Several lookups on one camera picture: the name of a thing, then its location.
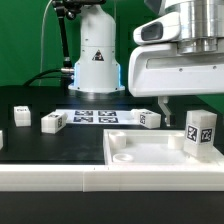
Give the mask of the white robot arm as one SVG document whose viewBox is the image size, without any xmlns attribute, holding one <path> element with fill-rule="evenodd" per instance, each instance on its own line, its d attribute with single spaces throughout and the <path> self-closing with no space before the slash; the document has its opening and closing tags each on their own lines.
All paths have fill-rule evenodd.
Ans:
<svg viewBox="0 0 224 224">
<path fill-rule="evenodd" d="M 129 92 L 158 98 L 168 125 L 168 98 L 224 93 L 224 0 L 144 0 L 157 18 L 137 27 L 128 68 Z M 85 2 L 81 52 L 69 88 L 92 98 L 123 91 L 115 60 L 115 22 Z"/>
</svg>

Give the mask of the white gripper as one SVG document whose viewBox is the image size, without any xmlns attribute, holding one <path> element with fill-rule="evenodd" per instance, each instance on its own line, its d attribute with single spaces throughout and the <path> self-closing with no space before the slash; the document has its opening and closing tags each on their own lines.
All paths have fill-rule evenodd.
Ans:
<svg viewBox="0 0 224 224">
<path fill-rule="evenodd" d="M 129 59 L 128 89 L 135 97 L 158 97 L 171 125 L 169 97 L 224 92 L 224 34 L 184 39 L 175 19 L 156 19 L 133 32 L 138 47 Z"/>
</svg>

